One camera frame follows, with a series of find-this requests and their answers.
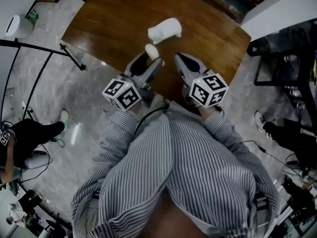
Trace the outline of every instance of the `gray floor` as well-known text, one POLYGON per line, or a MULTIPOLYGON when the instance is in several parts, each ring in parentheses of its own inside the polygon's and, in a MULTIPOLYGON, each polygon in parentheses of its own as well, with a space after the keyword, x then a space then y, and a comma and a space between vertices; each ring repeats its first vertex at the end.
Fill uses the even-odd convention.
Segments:
MULTIPOLYGON (((39 3, 36 12, 40 17, 32 36, 21 41, 59 50, 60 39, 82 4, 81 0, 61 0, 57 4, 39 3)), ((91 158, 99 150, 96 141, 106 123, 103 109, 112 109, 101 91, 117 75, 113 68, 103 65, 100 60, 74 47, 69 49, 87 65, 87 70, 80 71, 69 58, 54 55, 39 81, 30 105, 43 124, 57 121, 61 109, 68 110, 71 117, 69 130, 61 135, 66 146, 60 149, 56 143, 47 144, 53 163, 40 177, 24 183, 27 188, 38 190, 49 208, 67 220, 70 219, 72 196, 84 182, 91 167, 91 158), (77 137, 72 141, 76 130, 77 137)), ((27 101, 47 55, 45 52, 23 48, 17 58, 14 66, 17 88, 11 92, 15 121, 21 118, 21 103, 27 101)), ((257 141, 270 154, 285 161, 290 152, 260 133, 253 115, 256 110, 260 110, 268 119, 296 119, 296 116, 278 88, 253 85, 258 64, 258 58, 248 55, 244 57, 222 105, 244 140, 257 141)), ((249 143, 249 146, 262 160, 273 180, 281 176, 281 163, 262 153, 253 143, 249 143)), ((36 176, 39 171, 27 172, 24 179, 36 176)))

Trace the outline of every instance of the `shoe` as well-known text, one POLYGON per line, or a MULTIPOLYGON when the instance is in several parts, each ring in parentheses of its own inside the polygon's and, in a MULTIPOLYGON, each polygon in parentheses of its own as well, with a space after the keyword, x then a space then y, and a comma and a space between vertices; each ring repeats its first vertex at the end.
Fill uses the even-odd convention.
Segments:
POLYGON ((263 126, 266 123, 266 121, 259 111, 256 111, 256 113, 254 114, 254 118, 256 120, 259 131, 265 132, 265 130, 263 129, 263 126))
POLYGON ((64 124, 65 128, 63 131, 67 131, 68 130, 68 120, 69 120, 69 114, 68 112, 63 109, 61 111, 61 114, 60 114, 60 121, 64 124))

